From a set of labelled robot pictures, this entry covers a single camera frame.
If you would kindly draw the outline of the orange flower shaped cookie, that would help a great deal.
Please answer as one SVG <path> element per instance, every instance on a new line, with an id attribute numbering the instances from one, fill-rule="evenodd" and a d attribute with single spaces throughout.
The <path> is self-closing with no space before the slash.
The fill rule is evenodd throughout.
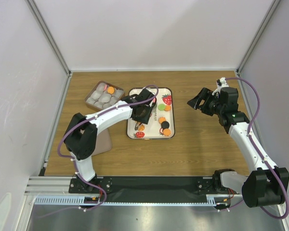
<path id="1" fill-rule="evenodd" d="M 139 131 L 143 131 L 144 129 L 145 129 L 145 126 L 144 126 L 144 125 L 141 125 L 141 126 L 138 128 Z"/>

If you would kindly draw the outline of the green macaron cookie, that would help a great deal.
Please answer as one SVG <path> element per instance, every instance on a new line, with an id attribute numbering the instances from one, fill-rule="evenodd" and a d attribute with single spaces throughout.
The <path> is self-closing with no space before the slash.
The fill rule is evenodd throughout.
<path id="1" fill-rule="evenodd" d="M 165 108 L 166 108 L 166 105 L 165 104 L 159 104 L 158 105 L 158 110 L 160 110 L 160 111 L 164 111 L 165 110 Z"/>

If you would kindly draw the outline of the orange waffle round cookie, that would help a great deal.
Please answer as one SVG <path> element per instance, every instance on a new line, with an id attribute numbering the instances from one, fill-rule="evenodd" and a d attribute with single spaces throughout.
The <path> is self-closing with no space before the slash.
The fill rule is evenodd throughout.
<path id="1" fill-rule="evenodd" d="M 114 94 L 115 93 L 115 88 L 114 87 L 108 87 L 108 89 L 107 89 L 107 93 L 109 93 L 109 94 Z"/>

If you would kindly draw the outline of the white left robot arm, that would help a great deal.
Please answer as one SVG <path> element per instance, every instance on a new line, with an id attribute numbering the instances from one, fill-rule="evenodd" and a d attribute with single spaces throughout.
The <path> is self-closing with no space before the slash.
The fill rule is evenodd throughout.
<path id="1" fill-rule="evenodd" d="M 125 96 L 113 106 L 90 115 L 75 114 L 60 141 L 57 152 L 61 157 L 71 158 L 76 175 L 80 178 L 79 186 L 86 193 L 96 188 L 95 170 L 92 153 L 97 144 L 98 135 L 114 124 L 132 119 L 147 124 L 156 105 L 156 93 L 146 87 L 139 94 Z"/>

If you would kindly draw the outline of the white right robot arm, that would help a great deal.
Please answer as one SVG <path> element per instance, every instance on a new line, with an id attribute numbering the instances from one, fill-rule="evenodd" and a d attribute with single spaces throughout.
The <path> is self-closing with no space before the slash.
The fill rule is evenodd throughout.
<path id="1" fill-rule="evenodd" d="M 266 154 L 254 136 L 249 119 L 238 110 L 237 101 L 237 89 L 221 87 L 215 91 L 203 88 L 187 102 L 193 109 L 206 115 L 218 116 L 219 123 L 239 147 L 250 171 L 248 177 L 231 170 L 222 171 L 212 181 L 213 190 L 224 193 L 229 188 L 233 189 L 242 195 L 248 207 L 289 205 L 289 172 L 285 167 L 279 168 Z"/>

